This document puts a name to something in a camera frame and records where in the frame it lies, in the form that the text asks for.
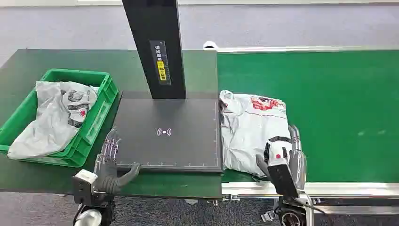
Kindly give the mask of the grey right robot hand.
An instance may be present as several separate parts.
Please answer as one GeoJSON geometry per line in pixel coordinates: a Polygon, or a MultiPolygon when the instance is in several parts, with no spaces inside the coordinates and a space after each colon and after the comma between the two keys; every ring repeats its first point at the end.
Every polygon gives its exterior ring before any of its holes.
{"type": "Polygon", "coordinates": [[[288,125],[290,137],[275,136],[267,140],[256,164],[274,185],[276,193],[298,197],[306,183],[306,157],[302,151],[299,129],[288,125]]]}

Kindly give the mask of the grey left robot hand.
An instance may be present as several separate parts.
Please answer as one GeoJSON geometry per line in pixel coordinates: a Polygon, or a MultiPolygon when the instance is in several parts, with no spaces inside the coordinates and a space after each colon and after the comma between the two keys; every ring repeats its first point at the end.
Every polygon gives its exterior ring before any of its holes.
{"type": "Polygon", "coordinates": [[[98,192],[115,195],[140,172],[141,164],[134,163],[129,172],[123,176],[117,176],[116,154],[120,141],[117,128],[113,127],[105,137],[101,151],[96,157],[94,173],[97,175],[95,188],[98,192]]]}

